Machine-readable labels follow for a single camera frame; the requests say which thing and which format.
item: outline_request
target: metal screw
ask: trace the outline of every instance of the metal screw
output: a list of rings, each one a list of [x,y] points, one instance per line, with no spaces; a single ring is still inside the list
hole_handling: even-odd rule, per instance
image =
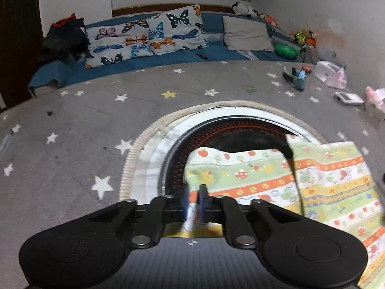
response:
[[[252,245],[255,242],[255,239],[248,235],[239,236],[236,240],[241,245]]]
[[[132,243],[136,245],[146,245],[151,242],[151,239],[145,235],[139,235],[132,238]]]

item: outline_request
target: pink bag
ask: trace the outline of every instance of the pink bag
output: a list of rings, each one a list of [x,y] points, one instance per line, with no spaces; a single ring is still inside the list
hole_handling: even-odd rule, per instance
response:
[[[346,72],[343,67],[341,67],[341,69],[334,75],[329,76],[325,80],[325,84],[327,86],[337,89],[345,89],[347,82]]]

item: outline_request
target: wooden bed frame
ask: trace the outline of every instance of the wooden bed frame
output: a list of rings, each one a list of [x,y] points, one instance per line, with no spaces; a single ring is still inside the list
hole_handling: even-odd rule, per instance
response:
[[[171,11],[173,9],[178,9],[180,7],[189,6],[191,4],[186,3],[174,3],[174,4],[155,4],[155,5],[145,5],[145,6],[134,6],[126,7],[123,9],[116,9],[112,11],[112,17],[122,16],[128,14],[140,14],[140,13],[155,13],[155,12],[164,12]],[[202,5],[201,10],[206,12],[218,12],[218,13],[230,13],[233,14],[233,10],[229,6],[221,5]]]

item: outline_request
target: gray carpet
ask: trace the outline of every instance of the gray carpet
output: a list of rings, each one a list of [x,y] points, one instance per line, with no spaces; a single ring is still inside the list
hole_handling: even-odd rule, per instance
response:
[[[179,68],[183,72],[173,71]],[[364,156],[382,186],[384,127],[371,125],[362,109],[337,102],[334,90],[312,76],[304,92],[296,91],[282,79],[282,71],[270,61],[154,67],[76,84],[2,113],[0,142],[9,129],[21,127],[0,154],[0,288],[26,285],[17,255],[28,237],[118,201],[128,153],[115,148],[121,139],[135,140],[159,117],[190,106],[250,100],[293,114],[329,142],[341,141],[341,132],[369,151]],[[205,95],[211,89],[219,93]],[[161,95],[167,91],[176,92],[175,97]],[[116,100],[124,94],[129,99]]]

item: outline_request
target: green toy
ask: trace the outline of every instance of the green toy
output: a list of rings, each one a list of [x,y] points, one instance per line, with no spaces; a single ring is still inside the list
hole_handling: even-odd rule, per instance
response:
[[[276,45],[274,47],[275,53],[284,59],[296,59],[298,57],[299,51],[294,49],[291,46],[287,45]]]

